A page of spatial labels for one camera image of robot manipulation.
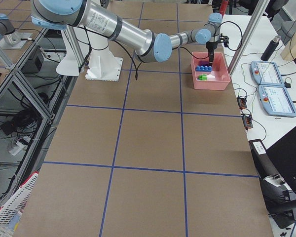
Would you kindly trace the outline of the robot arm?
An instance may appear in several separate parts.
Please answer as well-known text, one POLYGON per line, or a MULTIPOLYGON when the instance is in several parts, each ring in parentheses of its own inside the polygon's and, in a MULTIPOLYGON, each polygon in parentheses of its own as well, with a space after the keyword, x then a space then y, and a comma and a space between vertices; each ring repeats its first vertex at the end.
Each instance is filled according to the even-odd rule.
POLYGON ((210 14, 208 23, 200 29, 169 36, 142 30, 92 0, 33 0, 31 8, 32 22, 37 26, 55 30, 65 30, 67 26, 88 27, 108 40, 134 49, 143 63, 165 62, 174 49, 197 42, 206 46, 212 64, 217 45, 223 43, 227 47, 229 44, 228 36, 220 33, 220 13, 210 14))

